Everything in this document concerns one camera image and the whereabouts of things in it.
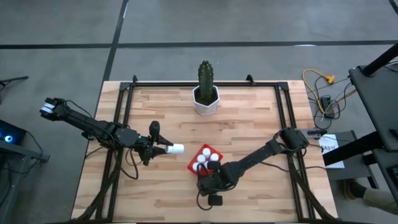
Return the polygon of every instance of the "cactus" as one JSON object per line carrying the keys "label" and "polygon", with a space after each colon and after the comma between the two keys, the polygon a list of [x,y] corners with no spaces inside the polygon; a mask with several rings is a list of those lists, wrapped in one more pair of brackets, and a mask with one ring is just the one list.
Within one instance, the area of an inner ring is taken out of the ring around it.
{"label": "cactus", "polygon": [[213,67],[209,61],[204,60],[198,69],[200,101],[207,105],[212,103],[213,95]]}

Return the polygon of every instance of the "person's leg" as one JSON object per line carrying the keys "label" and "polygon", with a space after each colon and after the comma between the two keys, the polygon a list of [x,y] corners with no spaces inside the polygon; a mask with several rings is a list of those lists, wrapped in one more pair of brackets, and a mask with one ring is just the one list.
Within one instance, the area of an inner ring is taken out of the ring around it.
{"label": "person's leg", "polygon": [[371,207],[398,215],[398,205],[390,192],[366,188],[353,179],[345,180],[344,185],[346,198],[362,198]]}

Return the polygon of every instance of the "blue light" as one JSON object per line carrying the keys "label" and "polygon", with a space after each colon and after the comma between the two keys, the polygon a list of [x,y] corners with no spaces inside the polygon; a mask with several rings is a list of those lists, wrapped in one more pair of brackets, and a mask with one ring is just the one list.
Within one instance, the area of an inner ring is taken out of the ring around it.
{"label": "blue light", "polygon": [[11,142],[11,141],[12,141],[12,136],[6,136],[6,137],[4,138],[4,140],[5,140],[6,142]]}

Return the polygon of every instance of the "potted cactus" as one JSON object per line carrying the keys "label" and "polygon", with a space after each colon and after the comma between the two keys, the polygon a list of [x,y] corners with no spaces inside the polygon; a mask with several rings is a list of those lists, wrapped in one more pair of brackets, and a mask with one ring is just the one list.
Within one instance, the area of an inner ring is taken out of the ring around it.
{"label": "potted cactus", "polygon": [[213,67],[209,61],[203,61],[198,69],[199,85],[192,90],[195,109],[201,115],[215,113],[220,100],[217,86],[213,85]]}

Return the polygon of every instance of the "red egg carton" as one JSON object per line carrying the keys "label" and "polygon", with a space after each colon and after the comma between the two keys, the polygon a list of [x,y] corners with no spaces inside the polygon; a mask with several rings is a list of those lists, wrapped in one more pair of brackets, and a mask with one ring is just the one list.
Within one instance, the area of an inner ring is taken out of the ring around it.
{"label": "red egg carton", "polygon": [[[188,164],[188,166],[187,166],[187,169],[188,170],[190,170],[193,174],[195,174],[195,175],[198,175],[193,169],[192,169],[192,165],[198,160],[198,156],[201,154],[201,152],[202,152],[202,150],[204,150],[204,148],[208,148],[208,149],[210,149],[210,152],[213,154],[213,153],[216,153],[216,154],[218,154],[218,162],[221,162],[221,160],[223,159],[223,155],[221,154],[221,153],[219,153],[216,149],[213,149],[211,146],[209,146],[209,145],[207,145],[207,144],[204,144],[204,145],[202,145],[202,147],[199,149],[199,151],[197,152],[197,154],[193,157],[193,159],[191,160],[191,162]],[[200,170],[200,175],[206,175],[206,171],[202,168],[201,170]]]}

